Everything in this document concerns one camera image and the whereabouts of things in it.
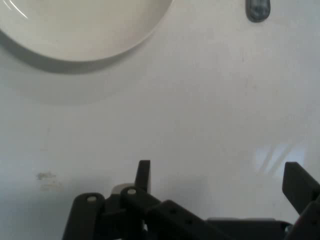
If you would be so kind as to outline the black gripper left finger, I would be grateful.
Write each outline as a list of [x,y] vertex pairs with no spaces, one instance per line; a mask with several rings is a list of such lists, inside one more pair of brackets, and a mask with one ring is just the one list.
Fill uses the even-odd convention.
[[134,183],[108,198],[78,195],[71,206],[64,240],[225,240],[227,235],[177,203],[150,194],[151,162],[140,160]]

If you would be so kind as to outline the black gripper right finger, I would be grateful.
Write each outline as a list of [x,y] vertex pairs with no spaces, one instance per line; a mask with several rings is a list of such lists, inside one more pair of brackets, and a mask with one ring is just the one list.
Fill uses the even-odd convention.
[[286,240],[320,238],[320,184],[297,162],[286,162],[282,192],[299,214]]

